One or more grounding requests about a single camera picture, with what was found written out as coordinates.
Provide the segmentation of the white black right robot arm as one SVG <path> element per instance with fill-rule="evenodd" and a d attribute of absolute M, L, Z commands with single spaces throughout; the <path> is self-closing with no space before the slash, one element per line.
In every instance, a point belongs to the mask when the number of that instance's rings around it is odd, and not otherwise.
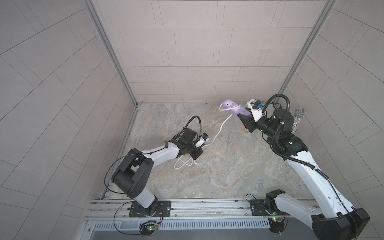
<path fill-rule="evenodd" d="M 319 240 L 356 240 L 370 221 L 363 208 L 355 208 L 321 170 L 308 147 L 295 132 L 304 109 L 290 112 L 290 100 L 283 94 L 273 95 L 265 104 L 250 100 L 246 114 L 238 114 L 244 127 L 267 136 L 271 150 L 299 174 L 318 208 L 313 208 L 283 190 L 266 194 L 265 209 L 270 215 L 285 213 L 311 228 Z"/>

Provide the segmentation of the purple power strip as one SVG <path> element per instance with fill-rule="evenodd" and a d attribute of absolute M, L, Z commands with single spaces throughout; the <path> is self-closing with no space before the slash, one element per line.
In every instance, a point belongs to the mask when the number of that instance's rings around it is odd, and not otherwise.
<path fill-rule="evenodd" d="M 227 99 L 224 102 L 222 102 L 219 107 L 219 110 L 230 112 L 230 114 L 236 117 L 238 116 L 238 114 L 241 114 L 243 116 L 251 115 L 251 113 L 248 110 L 246 110 L 244 107 L 242 107 L 242 105 L 239 105 L 230 99 Z"/>

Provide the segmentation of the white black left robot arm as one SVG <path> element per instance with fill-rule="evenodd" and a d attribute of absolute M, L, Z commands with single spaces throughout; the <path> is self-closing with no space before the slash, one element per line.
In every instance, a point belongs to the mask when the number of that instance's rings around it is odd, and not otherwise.
<path fill-rule="evenodd" d="M 151 193 L 146 184 L 154 167 L 169 160 L 190 155 L 193 163 L 203 153 L 208 135 L 202 132 L 202 122 L 199 116 L 193 116 L 183 129 L 165 141 L 163 146 L 141 152 L 131 149 L 127 155 L 120 157 L 115 163 L 120 163 L 111 176 L 112 182 L 121 191 L 139 204 L 140 211 L 147 217 L 157 211 L 158 198 Z"/>

